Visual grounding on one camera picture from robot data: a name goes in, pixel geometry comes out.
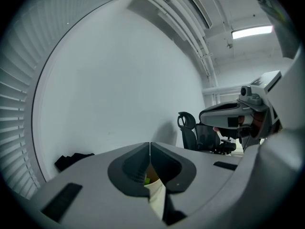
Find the black fabric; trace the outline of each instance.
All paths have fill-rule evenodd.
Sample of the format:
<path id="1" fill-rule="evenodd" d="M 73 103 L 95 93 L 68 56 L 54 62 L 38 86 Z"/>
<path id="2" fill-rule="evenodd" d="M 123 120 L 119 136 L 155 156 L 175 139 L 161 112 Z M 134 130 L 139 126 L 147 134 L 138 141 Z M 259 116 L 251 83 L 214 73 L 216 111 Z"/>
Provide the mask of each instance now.
<path id="1" fill-rule="evenodd" d="M 220 144 L 220 138 L 213 130 L 213 127 L 204 124 L 196 124 L 195 131 L 197 142 L 202 144 L 202 148 L 199 151 L 212 151 Z"/>
<path id="2" fill-rule="evenodd" d="M 84 155 L 84 154 L 79 154 L 79 153 L 75 153 L 74 155 L 72 155 L 72 157 L 70 156 L 61 156 L 54 164 L 57 167 L 57 169 L 62 172 L 63 170 L 65 170 L 66 168 L 68 168 L 69 166 L 73 165 L 74 163 L 76 163 L 77 161 L 92 156 L 94 154 L 88 154 L 88 155 Z"/>
<path id="3" fill-rule="evenodd" d="M 222 136 L 231 137 L 236 139 L 237 137 L 237 129 L 225 129 L 225 128 L 218 128 L 219 132 Z"/>
<path id="4" fill-rule="evenodd" d="M 197 142 L 195 133 L 186 127 L 181 127 L 180 129 L 184 148 L 196 151 Z"/>

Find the ceiling pipe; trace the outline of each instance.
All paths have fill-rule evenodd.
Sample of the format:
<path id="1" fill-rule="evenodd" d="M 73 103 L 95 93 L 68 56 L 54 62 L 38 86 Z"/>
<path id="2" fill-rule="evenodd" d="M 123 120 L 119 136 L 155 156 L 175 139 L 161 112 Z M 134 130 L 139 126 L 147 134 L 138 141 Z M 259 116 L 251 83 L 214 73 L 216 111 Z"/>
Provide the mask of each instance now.
<path id="1" fill-rule="evenodd" d="M 198 57 L 200 57 L 200 55 L 199 55 L 199 52 L 201 51 L 200 49 L 199 49 L 199 51 L 195 48 L 195 46 L 193 45 L 193 43 L 190 41 L 190 38 L 189 38 L 189 36 L 187 36 L 186 34 L 185 34 L 185 32 L 183 31 L 183 29 L 181 28 L 181 26 L 183 27 L 183 28 L 185 28 L 186 27 L 186 29 L 189 31 L 189 33 L 191 34 L 191 31 L 187 28 L 187 26 L 186 26 L 186 24 L 181 20 L 181 18 L 174 12 L 174 11 L 171 11 L 172 12 L 172 16 L 175 18 L 175 19 L 177 19 L 177 21 L 178 22 L 180 22 L 180 23 L 182 23 L 181 24 L 181 26 L 172 18 L 172 16 L 170 16 L 170 14 L 168 13 L 168 12 L 166 12 L 159 4 L 161 4 L 167 11 L 169 11 L 170 12 L 170 10 L 172 10 L 172 8 L 170 8 L 167 4 L 166 4 L 166 2 L 164 2 L 163 0 L 148 0 L 151 4 L 153 4 L 155 7 L 157 7 L 164 15 L 166 15 L 172 22 L 173 22 L 173 24 L 181 31 L 181 33 L 186 37 L 186 39 L 187 39 L 187 41 L 189 42 L 189 44 L 191 45 L 191 47 L 193 48 L 193 50 L 195 51 L 195 53 L 196 53 L 196 55 L 198 56 Z M 198 43 L 196 42 L 196 40 L 195 40 L 195 38 L 193 37 L 193 39 L 194 39 L 194 44 L 196 45 L 197 44 L 197 46 L 199 47 L 199 45 L 198 45 Z M 203 66 L 203 69 L 204 69 L 204 71 L 206 72 L 206 75 L 207 75 L 207 77 L 208 77 L 208 79 L 210 80 L 210 78 L 211 78 L 211 75 L 210 75 L 210 73 L 209 73 L 209 71 L 208 71 L 208 69 L 207 69 L 207 67 L 206 67 L 206 63 L 204 63 L 202 60 L 200 60 L 200 62 L 201 62 L 201 64 L 202 64 L 202 66 Z"/>
<path id="2" fill-rule="evenodd" d="M 156 8 L 158 8 L 166 17 L 168 17 L 171 22 L 178 28 L 178 30 L 181 32 L 181 34 L 187 39 L 187 41 L 189 42 L 189 44 L 191 45 L 191 47 L 193 48 L 193 50 L 196 52 L 196 48 L 194 47 L 194 45 L 192 44 L 192 42 L 190 41 L 189 37 L 185 34 L 184 30 L 182 30 L 182 28 L 180 27 L 180 25 L 178 25 L 178 23 L 169 15 L 168 12 L 166 12 L 160 5 L 158 5 L 155 1 L 153 0 L 147 0 L 149 1 L 152 5 L 154 5 Z"/>
<path id="3" fill-rule="evenodd" d="M 249 83 L 238 83 L 230 86 L 218 86 L 202 89 L 203 95 L 224 94 L 232 91 L 238 91 L 242 86 L 247 86 Z"/>
<path id="4" fill-rule="evenodd" d="M 160 5 L 161 5 L 166 11 L 168 11 L 169 14 L 171 14 L 171 16 L 168 15 L 170 19 L 172 19 L 172 16 L 173 16 L 174 19 L 176 19 L 176 21 L 181 25 L 181 27 L 184 29 L 184 31 L 188 35 L 186 38 L 190 38 L 190 40 L 188 40 L 188 42 L 190 43 L 190 45 L 192 46 L 192 48 L 196 52 L 197 57 L 199 57 L 199 58 L 202 57 L 203 54 L 201 52 L 199 44 L 197 43 L 197 41 L 194 38 L 193 34 L 191 33 L 190 29 L 187 27 L 187 25 L 180 18 L 180 16 L 163 0 L 148 0 L 148 1 L 149 2 L 154 1 L 153 5 L 157 5 L 158 7 L 160 7 Z M 207 74 L 209 82 L 211 82 L 210 81 L 211 74 L 210 74 L 209 68 L 207 67 L 207 63 L 206 63 L 205 59 L 200 60 L 200 63 L 202 64 L 202 66 L 203 66 L 203 68 L 204 68 L 204 70 Z"/>
<path id="5" fill-rule="evenodd" d="M 192 27 L 192 29 L 194 30 L 196 36 L 198 37 L 201 45 L 203 46 L 203 49 L 205 51 L 205 54 L 209 54 L 209 49 L 202 37 L 202 35 L 200 34 L 199 29 L 197 28 L 197 26 L 195 25 L 194 21 L 192 20 L 191 16 L 188 14 L 188 12 L 183 8 L 183 6 L 177 1 L 177 0 L 170 0 L 172 2 L 172 4 L 181 12 L 181 14 L 186 18 L 186 20 L 189 22 L 190 26 Z M 208 62 L 210 67 L 208 67 L 209 71 L 211 72 L 211 76 L 213 78 L 213 83 L 214 86 L 218 86 L 218 81 L 216 78 L 216 74 L 215 74 L 215 70 L 214 70 L 214 66 L 213 66 L 213 62 L 211 57 L 208 57 Z"/>

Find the black cloth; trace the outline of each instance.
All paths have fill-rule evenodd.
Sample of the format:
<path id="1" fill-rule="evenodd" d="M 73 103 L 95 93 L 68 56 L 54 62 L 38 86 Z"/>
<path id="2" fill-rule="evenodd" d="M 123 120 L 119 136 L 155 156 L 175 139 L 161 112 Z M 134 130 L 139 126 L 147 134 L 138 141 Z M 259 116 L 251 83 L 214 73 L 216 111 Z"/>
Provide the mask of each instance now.
<path id="1" fill-rule="evenodd" d="M 65 170 L 66 168 L 68 168 L 69 166 L 73 165 L 74 163 L 76 163 L 77 161 L 92 156 L 94 154 L 88 154 L 88 155 L 83 155 L 83 154 L 78 154 L 75 153 L 74 155 L 72 155 L 72 157 L 70 156 L 61 156 L 54 164 L 57 167 L 57 169 L 62 172 L 63 170 Z"/>

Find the fluorescent light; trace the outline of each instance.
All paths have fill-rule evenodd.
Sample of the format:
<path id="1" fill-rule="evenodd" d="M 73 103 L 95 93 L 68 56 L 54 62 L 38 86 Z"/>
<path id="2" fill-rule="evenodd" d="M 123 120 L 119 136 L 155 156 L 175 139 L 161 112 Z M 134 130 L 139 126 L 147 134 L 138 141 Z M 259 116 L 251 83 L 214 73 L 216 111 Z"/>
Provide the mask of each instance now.
<path id="1" fill-rule="evenodd" d="M 253 35 L 259 35 L 259 34 L 267 34 L 272 32 L 272 25 L 268 26 L 259 26 L 259 27 L 253 27 L 249 29 L 239 30 L 239 31 L 233 31 L 232 37 L 233 39 L 245 37 L 245 36 L 253 36 Z"/>

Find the ceiling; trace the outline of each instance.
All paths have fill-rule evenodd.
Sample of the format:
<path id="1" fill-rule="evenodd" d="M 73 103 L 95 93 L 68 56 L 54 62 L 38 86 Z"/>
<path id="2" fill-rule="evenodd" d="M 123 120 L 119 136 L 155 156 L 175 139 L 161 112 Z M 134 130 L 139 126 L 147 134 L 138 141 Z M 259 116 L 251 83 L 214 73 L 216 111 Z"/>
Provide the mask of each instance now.
<path id="1" fill-rule="evenodd" d="M 282 57 L 275 32 L 232 39 L 231 32 L 234 30 L 270 25 L 268 17 L 257 0 L 200 1 L 212 21 L 211 28 L 205 29 L 204 33 L 210 52 L 213 54 L 214 65 L 252 58 Z M 159 10 L 148 1 L 134 0 L 129 9 L 146 18 L 169 38 L 174 39 L 176 32 L 158 15 Z"/>
<path id="2" fill-rule="evenodd" d="M 266 14 L 256 0 L 201 0 L 213 23 L 204 32 L 216 65 L 224 59 L 271 56 L 280 46 L 274 32 L 232 39 L 231 32 L 244 28 L 270 25 Z"/>

